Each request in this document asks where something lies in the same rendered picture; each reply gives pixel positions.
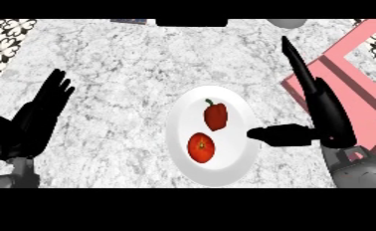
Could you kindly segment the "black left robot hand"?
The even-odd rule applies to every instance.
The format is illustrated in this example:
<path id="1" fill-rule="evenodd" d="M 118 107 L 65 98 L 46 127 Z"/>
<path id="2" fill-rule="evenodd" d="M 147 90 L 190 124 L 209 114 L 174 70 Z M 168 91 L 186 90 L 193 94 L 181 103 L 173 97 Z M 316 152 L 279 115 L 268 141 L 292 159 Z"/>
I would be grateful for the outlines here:
<path id="1" fill-rule="evenodd" d="M 44 151 L 58 117 L 75 90 L 66 73 L 56 69 L 31 102 L 12 119 L 0 116 L 0 160 L 13 157 L 34 158 Z"/>

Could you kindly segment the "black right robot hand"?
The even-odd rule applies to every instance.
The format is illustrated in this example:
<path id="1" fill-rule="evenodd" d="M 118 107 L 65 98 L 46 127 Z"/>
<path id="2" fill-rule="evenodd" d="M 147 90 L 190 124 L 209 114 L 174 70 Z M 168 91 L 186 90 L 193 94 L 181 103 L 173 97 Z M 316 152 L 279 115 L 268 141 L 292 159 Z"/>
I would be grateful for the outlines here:
<path id="1" fill-rule="evenodd" d="M 296 123 L 255 127 L 246 132 L 246 137 L 274 147 L 308 146 L 313 140 L 318 140 L 329 148 L 348 148 L 355 145 L 357 137 L 342 103 L 324 80 L 313 77 L 286 37 L 282 37 L 282 53 L 302 87 L 314 128 Z"/>

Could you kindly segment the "pink cardboard box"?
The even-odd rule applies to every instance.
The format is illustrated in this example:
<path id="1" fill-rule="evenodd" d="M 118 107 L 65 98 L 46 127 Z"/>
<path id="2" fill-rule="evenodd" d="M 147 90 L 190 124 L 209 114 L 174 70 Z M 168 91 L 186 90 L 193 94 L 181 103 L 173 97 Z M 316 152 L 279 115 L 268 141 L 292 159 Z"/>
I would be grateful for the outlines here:
<path id="1" fill-rule="evenodd" d="M 314 77 L 321 78 L 344 105 L 357 144 L 376 146 L 376 83 L 360 72 L 345 55 L 376 33 L 376 19 L 366 19 L 347 33 L 320 57 L 307 64 Z"/>

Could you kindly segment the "red bell pepper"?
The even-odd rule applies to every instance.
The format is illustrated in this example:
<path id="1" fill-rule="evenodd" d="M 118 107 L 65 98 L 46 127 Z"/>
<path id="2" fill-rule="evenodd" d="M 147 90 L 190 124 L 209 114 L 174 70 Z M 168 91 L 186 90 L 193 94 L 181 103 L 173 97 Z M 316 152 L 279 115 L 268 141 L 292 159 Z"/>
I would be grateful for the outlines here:
<path id="1" fill-rule="evenodd" d="M 211 131 L 217 131 L 226 127 L 227 110 L 224 104 L 215 104 L 211 100 L 205 100 L 208 107 L 203 111 L 203 122 Z"/>

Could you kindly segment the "white oval plate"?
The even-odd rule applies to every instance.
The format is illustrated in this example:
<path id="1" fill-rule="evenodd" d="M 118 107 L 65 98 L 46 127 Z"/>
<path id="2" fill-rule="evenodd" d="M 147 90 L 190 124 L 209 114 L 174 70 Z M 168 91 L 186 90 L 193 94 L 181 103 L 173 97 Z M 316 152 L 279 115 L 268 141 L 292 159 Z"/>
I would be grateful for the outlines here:
<path id="1" fill-rule="evenodd" d="M 203 122 L 203 110 L 211 100 L 224 104 L 226 127 L 211 131 Z M 237 182 L 249 172 L 257 159 L 260 141 L 246 137 L 258 127 L 252 109 L 236 92 L 220 86 L 201 86 L 178 98 L 167 123 L 167 145 L 173 161 L 184 176 L 198 184 L 221 187 Z M 214 156 L 198 163 L 189 156 L 189 139 L 202 132 L 214 142 Z"/>

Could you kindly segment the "black and white patterned tile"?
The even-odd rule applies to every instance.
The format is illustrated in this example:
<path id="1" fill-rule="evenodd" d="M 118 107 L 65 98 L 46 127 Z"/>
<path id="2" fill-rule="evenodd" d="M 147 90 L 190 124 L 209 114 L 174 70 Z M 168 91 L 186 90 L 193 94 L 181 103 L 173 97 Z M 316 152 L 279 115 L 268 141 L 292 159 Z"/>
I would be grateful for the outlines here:
<path id="1" fill-rule="evenodd" d="M 35 19 L 0 19 L 0 73 L 19 51 L 21 43 L 35 24 Z"/>

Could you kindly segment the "red tomato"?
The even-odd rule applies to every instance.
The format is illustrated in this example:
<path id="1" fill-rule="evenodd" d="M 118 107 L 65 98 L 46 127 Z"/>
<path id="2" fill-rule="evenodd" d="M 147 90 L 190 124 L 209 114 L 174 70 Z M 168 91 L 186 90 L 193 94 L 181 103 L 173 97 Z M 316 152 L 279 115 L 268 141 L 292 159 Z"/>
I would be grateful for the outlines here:
<path id="1" fill-rule="evenodd" d="M 187 154 L 198 163 L 206 163 L 214 156 L 214 142 L 206 134 L 198 132 L 187 141 Z"/>

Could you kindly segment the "grey round bowl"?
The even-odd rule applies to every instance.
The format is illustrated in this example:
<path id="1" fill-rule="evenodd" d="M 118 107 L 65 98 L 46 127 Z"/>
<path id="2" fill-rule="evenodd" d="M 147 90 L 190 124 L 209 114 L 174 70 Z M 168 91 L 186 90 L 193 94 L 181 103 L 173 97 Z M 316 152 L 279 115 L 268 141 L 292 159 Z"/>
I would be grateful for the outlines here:
<path id="1" fill-rule="evenodd" d="M 307 20 L 305 19 L 268 19 L 268 22 L 279 28 L 295 29 L 305 24 Z"/>

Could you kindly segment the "dark blue flat object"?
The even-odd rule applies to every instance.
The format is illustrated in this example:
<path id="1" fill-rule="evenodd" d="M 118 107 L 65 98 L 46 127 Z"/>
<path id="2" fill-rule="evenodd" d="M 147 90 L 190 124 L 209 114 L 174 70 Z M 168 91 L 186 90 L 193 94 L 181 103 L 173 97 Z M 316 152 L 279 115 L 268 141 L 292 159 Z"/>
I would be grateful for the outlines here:
<path id="1" fill-rule="evenodd" d="M 147 19 L 111 19 L 111 22 L 146 25 Z"/>

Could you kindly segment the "black appliance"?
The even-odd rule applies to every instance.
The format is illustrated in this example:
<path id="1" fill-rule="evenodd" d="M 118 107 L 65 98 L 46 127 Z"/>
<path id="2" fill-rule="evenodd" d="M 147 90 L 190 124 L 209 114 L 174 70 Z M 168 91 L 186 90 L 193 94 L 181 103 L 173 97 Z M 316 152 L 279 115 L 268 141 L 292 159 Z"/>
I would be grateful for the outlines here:
<path id="1" fill-rule="evenodd" d="M 158 19 L 159 27 L 224 27 L 226 19 Z"/>

